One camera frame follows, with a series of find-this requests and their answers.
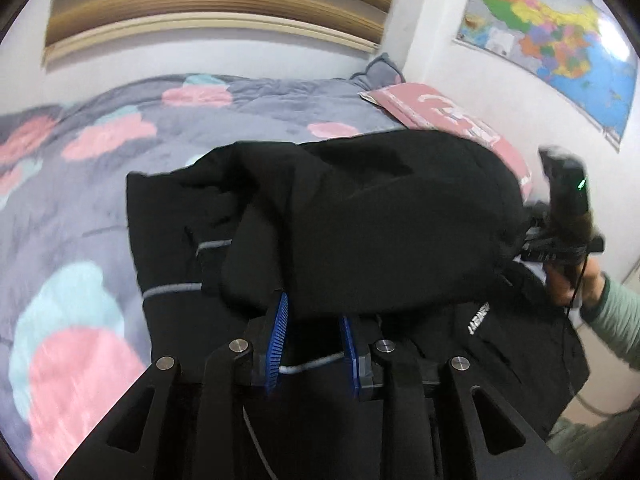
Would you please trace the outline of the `person's right hand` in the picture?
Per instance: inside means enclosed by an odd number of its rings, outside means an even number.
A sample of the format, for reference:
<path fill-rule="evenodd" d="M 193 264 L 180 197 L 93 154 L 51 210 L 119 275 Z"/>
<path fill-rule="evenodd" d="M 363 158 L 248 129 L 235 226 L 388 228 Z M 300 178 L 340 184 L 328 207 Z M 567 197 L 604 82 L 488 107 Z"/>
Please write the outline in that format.
<path fill-rule="evenodd" d="M 594 308 L 604 292 L 605 276 L 596 258 L 583 258 L 577 266 L 544 265 L 546 287 L 551 300 L 560 307 L 569 307 L 575 296 L 582 297 L 585 309 Z"/>

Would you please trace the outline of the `green sleeved right forearm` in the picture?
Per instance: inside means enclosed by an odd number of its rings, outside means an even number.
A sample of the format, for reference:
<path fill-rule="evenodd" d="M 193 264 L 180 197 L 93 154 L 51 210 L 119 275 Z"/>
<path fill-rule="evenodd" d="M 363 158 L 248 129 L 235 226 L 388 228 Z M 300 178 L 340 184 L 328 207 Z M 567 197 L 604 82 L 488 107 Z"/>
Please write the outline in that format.
<path fill-rule="evenodd" d="M 633 370 L 639 369 L 639 294 L 603 275 L 600 299 L 580 315 L 603 343 Z"/>

